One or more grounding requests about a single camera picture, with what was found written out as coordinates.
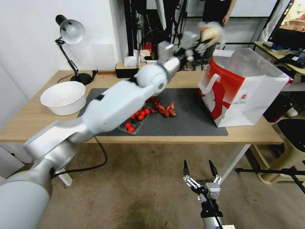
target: black shirt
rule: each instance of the black shirt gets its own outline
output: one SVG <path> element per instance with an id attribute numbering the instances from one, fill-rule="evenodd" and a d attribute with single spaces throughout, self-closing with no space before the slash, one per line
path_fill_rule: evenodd
<path id="1" fill-rule="evenodd" d="M 222 22 L 230 7 L 231 0 L 205 0 L 202 20 Z"/>

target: red and white bag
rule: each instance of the red and white bag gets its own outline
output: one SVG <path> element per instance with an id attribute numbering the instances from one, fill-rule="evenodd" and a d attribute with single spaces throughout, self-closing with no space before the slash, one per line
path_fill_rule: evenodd
<path id="1" fill-rule="evenodd" d="M 202 100 L 217 127 L 254 125 L 292 79 L 249 48 L 215 50 L 202 82 Z"/>

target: black desk lamp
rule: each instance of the black desk lamp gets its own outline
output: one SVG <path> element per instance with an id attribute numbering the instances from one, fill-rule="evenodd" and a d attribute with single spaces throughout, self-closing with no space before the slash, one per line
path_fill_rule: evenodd
<path id="1" fill-rule="evenodd" d="M 65 16 L 63 15 L 57 15 L 56 18 L 56 23 L 60 26 L 59 32 L 60 32 L 60 38 L 56 39 L 55 42 L 57 43 L 58 47 L 64 54 L 65 58 L 67 59 L 69 65 L 75 72 L 75 75 L 70 79 L 70 81 L 77 81 L 80 83 L 83 83 L 84 85 L 89 84 L 93 81 L 95 74 L 97 71 L 92 71 L 93 76 L 87 74 L 87 73 L 78 73 L 78 68 L 77 66 L 73 63 L 72 60 L 69 59 L 65 51 L 63 50 L 62 45 L 64 43 L 74 45 L 79 43 L 85 35 L 85 28 L 84 26 L 75 20 L 68 20 Z"/>

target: lamp shade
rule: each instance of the lamp shade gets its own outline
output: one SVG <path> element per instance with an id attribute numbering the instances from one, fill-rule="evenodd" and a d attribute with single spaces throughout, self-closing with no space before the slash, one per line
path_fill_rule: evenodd
<path id="1" fill-rule="evenodd" d="M 60 36 L 65 43 L 74 45 L 79 43 L 84 38 L 85 27 L 80 22 L 67 19 L 63 15 L 57 15 L 55 20 L 60 26 Z"/>

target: lamp base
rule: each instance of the lamp base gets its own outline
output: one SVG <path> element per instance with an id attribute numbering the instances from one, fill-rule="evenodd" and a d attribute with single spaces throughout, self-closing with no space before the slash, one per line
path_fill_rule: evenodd
<path id="1" fill-rule="evenodd" d="M 70 81 L 77 81 L 80 82 L 84 85 L 89 84 L 92 82 L 93 78 L 91 77 L 91 75 L 87 74 L 87 73 L 80 73 L 79 74 L 79 79 L 77 80 L 75 75 L 71 77 Z"/>

